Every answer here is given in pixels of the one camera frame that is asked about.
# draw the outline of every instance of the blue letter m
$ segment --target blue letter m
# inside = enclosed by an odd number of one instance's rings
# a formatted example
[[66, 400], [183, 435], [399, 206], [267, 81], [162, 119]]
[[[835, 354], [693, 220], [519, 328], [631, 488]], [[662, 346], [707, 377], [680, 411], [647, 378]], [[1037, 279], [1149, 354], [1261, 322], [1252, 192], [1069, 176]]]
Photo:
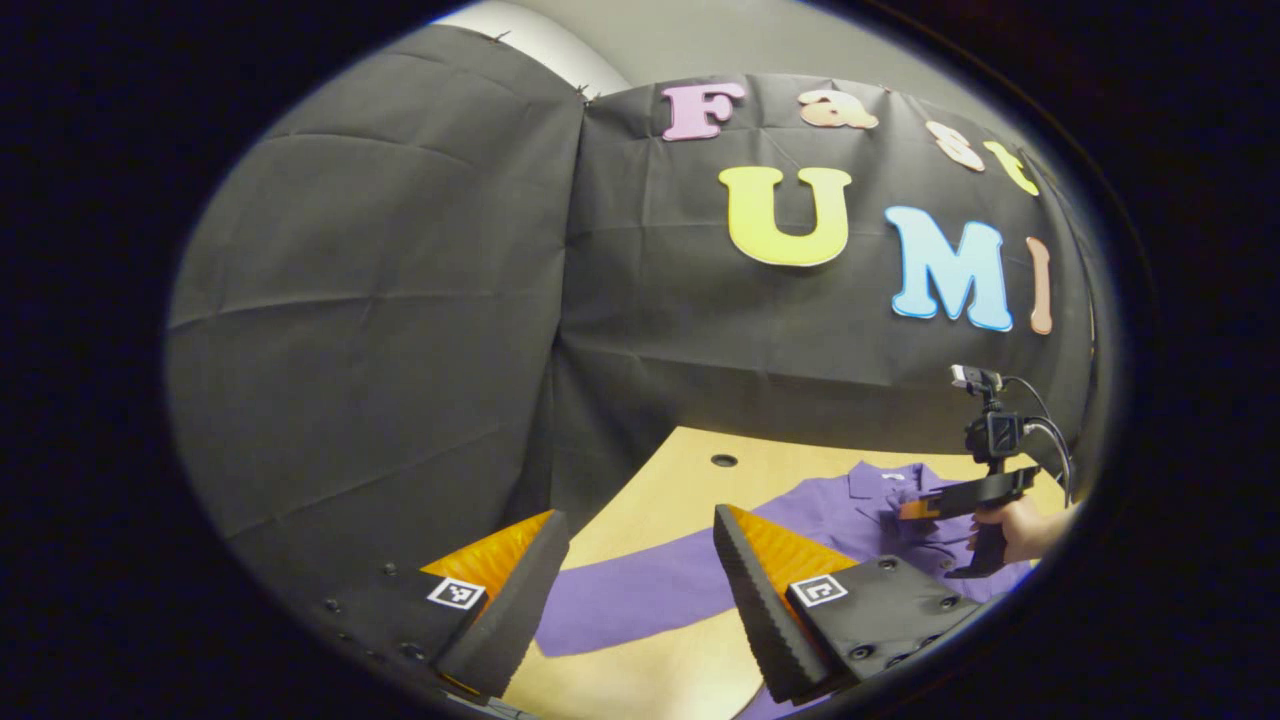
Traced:
[[1005, 275], [1000, 266], [1000, 232], [991, 225], [969, 223], [952, 251], [937, 223], [924, 210], [890, 208], [888, 222], [902, 237], [902, 292], [893, 296], [893, 311], [910, 318], [932, 318], [938, 304], [929, 297], [929, 278], [942, 297], [947, 316], [955, 320], [969, 299], [969, 322], [979, 328], [1009, 332], [1014, 318], [1005, 302]]

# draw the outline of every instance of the pink letter f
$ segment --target pink letter f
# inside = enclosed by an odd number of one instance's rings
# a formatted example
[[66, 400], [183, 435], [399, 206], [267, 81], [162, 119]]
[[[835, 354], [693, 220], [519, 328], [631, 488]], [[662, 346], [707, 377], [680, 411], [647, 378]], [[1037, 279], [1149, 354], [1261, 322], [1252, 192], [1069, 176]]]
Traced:
[[671, 100], [671, 128], [662, 133], [663, 140], [716, 137], [719, 135], [719, 126], [708, 123], [707, 115], [716, 115], [717, 120], [724, 122], [733, 114], [733, 104], [728, 97], [746, 96], [746, 91], [736, 82], [668, 87], [662, 94]]

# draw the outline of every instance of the foam letter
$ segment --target foam letter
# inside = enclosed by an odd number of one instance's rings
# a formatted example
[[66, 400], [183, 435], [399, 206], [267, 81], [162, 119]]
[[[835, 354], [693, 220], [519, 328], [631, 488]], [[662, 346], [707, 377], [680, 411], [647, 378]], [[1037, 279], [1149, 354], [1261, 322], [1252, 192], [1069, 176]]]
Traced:
[[797, 177], [813, 187], [817, 223], [806, 236], [781, 232], [773, 214], [773, 186], [782, 182], [774, 168], [728, 168], [719, 181], [728, 186], [728, 236], [739, 250], [768, 265], [820, 265], [835, 259], [849, 242], [845, 186], [849, 173], [803, 168]]
[[1019, 160], [1007, 150], [1005, 150], [1004, 145], [993, 140], [983, 142], [982, 146], [986, 147], [987, 150], [991, 150], [991, 152], [996, 156], [996, 159], [1000, 160], [1000, 164], [1005, 167], [1005, 172], [1009, 173], [1009, 177], [1012, 178], [1015, 183], [1018, 183], [1018, 187], [1025, 190], [1030, 195], [1039, 196], [1039, 188], [1036, 187], [1036, 184], [1032, 181], [1027, 179], [1027, 176], [1023, 174], [1021, 160]]
[[716, 137], [719, 135], [719, 126], [708, 123], [707, 115], [716, 115], [717, 120], [724, 122], [733, 114], [733, 104], [728, 97], [746, 96], [746, 91], [736, 82], [668, 87], [662, 94], [671, 100], [671, 127], [662, 133], [662, 138], [672, 141]]
[[837, 90], [801, 92], [796, 100], [804, 105], [800, 117], [810, 126], [873, 128], [879, 124], [879, 118], [868, 113], [860, 100]]
[[924, 123], [924, 127], [938, 138], [938, 147], [947, 154], [947, 158], [978, 173], [987, 168], [982, 164], [982, 158], [969, 147], [969, 141], [957, 131], [933, 120]]
[[983, 223], [968, 223], [960, 250], [952, 251], [937, 223], [924, 210], [895, 206], [884, 210], [902, 238], [902, 292], [893, 296], [893, 311], [910, 318], [932, 318], [938, 304], [929, 296], [929, 278], [942, 297], [947, 316], [960, 316], [969, 288], [969, 322], [979, 328], [1009, 332], [1014, 318], [1005, 301], [1005, 275], [1000, 266], [1000, 232]]
[[1039, 334], [1053, 331], [1053, 316], [1050, 315], [1048, 301], [1048, 247], [1034, 237], [1027, 238], [1027, 249], [1032, 251], [1032, 265], [1036, 272], [1036, 307], [1032, 309], [1032, 329]]

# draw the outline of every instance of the orange soft gripper pad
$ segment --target orange soft gripper pad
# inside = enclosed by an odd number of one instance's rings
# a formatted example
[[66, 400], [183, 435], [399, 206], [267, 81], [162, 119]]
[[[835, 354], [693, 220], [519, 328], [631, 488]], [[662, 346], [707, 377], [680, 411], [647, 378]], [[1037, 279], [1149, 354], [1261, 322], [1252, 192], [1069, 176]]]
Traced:
[[511, 577], [511, 571], [516, 569], [520, 559], [524, 557], [525, 551], [529, 548], [529, 543], [534, 542], [534, 538], [538, 537], [538, 533], [547, 524], [547, 519], [550, 518], [552, 512], [552, 510], [548, 510], [541, 515], [534, 515], [527, 520], [498, 530], [484, 539], [456, 550], [435, 562], [421, 568], [421, 571], [484, 585], [489, 592], [489, 601], [484, 609], [488, 610], [489, 602], [502, 592], [502, 587], [507, 583], [507, 578]]
[[928, 500], [916, 500], [913, 502], [906, 502], [897, 510], [899, 520], [923, 520], [927, 518], [937, 518], [937, 507], [932, 507]]
[[783, 605], [791, 611], [796, 621], [800, 619], [791, 605], [786, 601], [787, 587], [791, 583], [808, 580], [828, 573], [838, 573], [858, 565], [858, 561], [846, 555], [841, 555], [829, 547], [813, 542], [782, 525], [771, 523], [764, 518], [751, 515], [741, 507], [728, 506], [739, 528], [746, 536], [746, 542], [751, 544], [751, 551], [760, 568], [769, 578], [773, 591], [782, 598]]

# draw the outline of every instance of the wooden table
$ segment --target wooden table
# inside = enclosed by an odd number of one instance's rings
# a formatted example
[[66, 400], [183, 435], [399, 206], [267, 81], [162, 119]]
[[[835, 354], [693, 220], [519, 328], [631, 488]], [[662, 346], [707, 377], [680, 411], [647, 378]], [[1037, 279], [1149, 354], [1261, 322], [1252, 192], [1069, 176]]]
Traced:
[[[724, 454], [737, 465], [710, 461]], [[676, 428], [649, 462], [571, 541], [563, 569], [600, 562], [705, 529], [716, 505], [753, 509], [806, 478], [925, 462], [940, 477], [986, 474], [969, 455], [895, 454], [773, 442]], [[1011, 459], [1009, 470], [1034, 462]], [[1062, 510], [1047, 473], [1029, 491], [1042, 514]], [[503, 701], [545, 720], [730, 720], [763, 684], [737, 610], [625, 644], [545, 657], [534, 642]]]

